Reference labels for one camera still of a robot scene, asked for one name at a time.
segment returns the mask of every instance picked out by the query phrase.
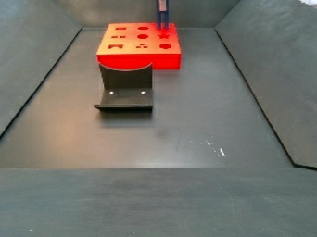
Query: star-shaped hole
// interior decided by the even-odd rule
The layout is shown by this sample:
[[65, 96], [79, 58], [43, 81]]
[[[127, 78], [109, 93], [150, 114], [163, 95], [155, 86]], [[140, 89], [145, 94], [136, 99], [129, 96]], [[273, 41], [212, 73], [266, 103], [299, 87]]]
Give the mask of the star-shaped hole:
[[168, 39], [170, 35], [163, 33], [158, 37], [159, 37], [159, 39]]

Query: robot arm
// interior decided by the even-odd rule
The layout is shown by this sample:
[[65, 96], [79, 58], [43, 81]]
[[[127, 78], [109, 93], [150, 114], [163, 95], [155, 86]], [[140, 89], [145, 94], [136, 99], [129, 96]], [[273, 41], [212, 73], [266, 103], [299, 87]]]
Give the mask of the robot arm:
[[163, 17], [163, 23], [164, 23], [164, 29], [168, 29], [168, 0], [156, 0], [156, 24], [158, 28], [160, 29], [162, 24], [162, 17]]

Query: black surface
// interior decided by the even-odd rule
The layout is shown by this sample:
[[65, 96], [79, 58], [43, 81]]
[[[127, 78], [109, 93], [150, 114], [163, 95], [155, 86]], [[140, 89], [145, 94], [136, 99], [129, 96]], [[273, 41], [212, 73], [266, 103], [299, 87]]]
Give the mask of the black surface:
[[0, 171], [6, 237], [314, 237], [317, 176], [286, 169]]
[[294, 164], [317, 168], [317, 11], [242, 0], [216, 31]]
[[0, 168], [291, 166], [214, 29], [178, 30], [182, 69], [154, 71], [152, 113], [92, 107], [103, 33], [79, 34], [0, 141]]

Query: dark gray panel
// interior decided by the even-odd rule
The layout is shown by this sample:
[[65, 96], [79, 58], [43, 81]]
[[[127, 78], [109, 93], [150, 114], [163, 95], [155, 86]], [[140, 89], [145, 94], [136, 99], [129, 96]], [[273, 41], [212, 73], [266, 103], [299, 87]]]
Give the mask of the dark gray panel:
[[80, 29], [51, 0], [0, 1], [0, 135]]
[[1, 170], [6, 237], [314, 237], [306, 170]]
[[317, 167], [317, 11], [297, 0], [243, 0], [216, 26], [278, 137]]
[[0, 168], [291, 166], [214, 29], [178, 30], [182, 69], [154, 71], [152, 113], [92, 107], [103, 33], [76, 37], [0, 141]]
[[[155, 22], [156, 0], [56, 0], [84, 27], [113, 22]], [[176, 27], [214, 27], [240, 0], [171, 0], [171, 22]]]

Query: gray floor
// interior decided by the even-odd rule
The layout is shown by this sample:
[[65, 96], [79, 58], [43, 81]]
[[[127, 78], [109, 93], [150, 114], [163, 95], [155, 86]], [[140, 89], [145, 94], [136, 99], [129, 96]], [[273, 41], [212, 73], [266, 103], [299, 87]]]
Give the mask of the gray floor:
[[104, 113], [84, 29], [0, 141], [0, 168], [289, 168], [214, 29], [180, 29], [182, 70], [155, 71], [151, 113]]
[[0, 171], [5, 237], [314, 237], [314, 171]]
[[92, 108], [101, 34], [80, 33], [0, 141], [0, 235], [314, 237], [315, 172], [291, 168], [214, 31], [179, 30], [152, 115]]

